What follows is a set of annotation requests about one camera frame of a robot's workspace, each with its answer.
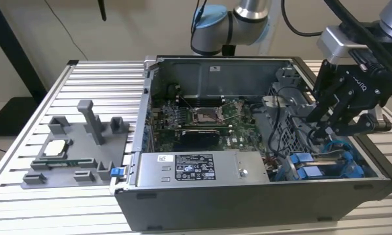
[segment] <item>power supply label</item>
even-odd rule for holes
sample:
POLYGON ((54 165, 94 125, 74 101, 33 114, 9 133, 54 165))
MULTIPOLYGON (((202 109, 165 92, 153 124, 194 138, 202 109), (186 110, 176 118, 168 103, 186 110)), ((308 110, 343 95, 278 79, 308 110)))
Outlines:
POLYGON ((212 154, 176 155, 176 180, 216 180, 212 154))

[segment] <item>black stand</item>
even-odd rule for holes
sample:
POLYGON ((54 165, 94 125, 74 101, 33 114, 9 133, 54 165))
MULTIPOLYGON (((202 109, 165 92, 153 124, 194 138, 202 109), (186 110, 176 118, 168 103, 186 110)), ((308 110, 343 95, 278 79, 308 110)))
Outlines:
POLYGON ((18 135, 38 104, 41 103, 46 95, 46 90, 1 11, 0 47, 32 94, 32 97, 12 98, 0 110, 0 136, 16 136, 18 135))

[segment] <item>blue tab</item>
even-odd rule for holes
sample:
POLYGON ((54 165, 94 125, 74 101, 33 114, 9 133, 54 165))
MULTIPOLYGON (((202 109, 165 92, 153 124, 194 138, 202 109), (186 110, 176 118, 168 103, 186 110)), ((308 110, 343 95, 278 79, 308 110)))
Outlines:
POLYGON ((110 170, 110 177, 122 177, 125 170, 122 168, 113 168, 110 170))

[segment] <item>slotted aluminum surface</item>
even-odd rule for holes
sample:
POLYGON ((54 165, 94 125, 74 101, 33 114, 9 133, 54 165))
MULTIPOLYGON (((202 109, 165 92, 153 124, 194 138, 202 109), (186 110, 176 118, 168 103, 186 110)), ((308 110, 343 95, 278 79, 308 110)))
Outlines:
MULTIPOLYGON (((306 64, 316 73, 321 62, 306 64)), ((68 121, 84 122, 74 108, 82 98, 93 100, 102 121, 122 116, 130 122, 130 143, 142 81, 141 62, 80 62, 65 68, 0 162, 0 234, 140 234, 130 231, 106 186, 22 190, 20 183, 49 133, 50 116, 66 115, 68 121)), ((384 112, 392 121, 392 113, 384 112)), ((369 138, 392 162, 392 130, 369 138)), ((392 234, 392 194, 363 203, 339 222, 172 234, 392 234)))

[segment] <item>motherboard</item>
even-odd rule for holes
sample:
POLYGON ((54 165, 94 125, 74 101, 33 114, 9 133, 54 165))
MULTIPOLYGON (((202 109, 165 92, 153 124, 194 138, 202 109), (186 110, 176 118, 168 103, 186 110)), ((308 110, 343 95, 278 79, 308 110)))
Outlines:
POLYGON ((165 101, 152 109, 156 151, 238 149, 265 154, 253 107, 244 98, 196 100, 180 96, 165 101))

